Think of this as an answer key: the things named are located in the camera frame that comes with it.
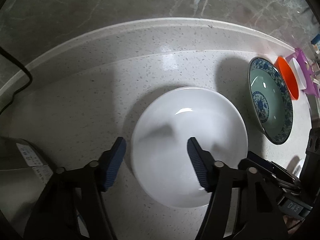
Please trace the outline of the person right hand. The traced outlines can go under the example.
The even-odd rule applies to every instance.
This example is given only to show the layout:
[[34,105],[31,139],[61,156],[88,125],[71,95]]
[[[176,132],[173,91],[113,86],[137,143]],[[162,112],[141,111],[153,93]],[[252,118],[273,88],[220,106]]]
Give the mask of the person right hand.
[[287,215],[284,215],[283,219],[284,219],[287,231],[294,229],[295,227],[299,226],[299,224],[302,223],[302,220],[298,220],[294,217],[287,216]]

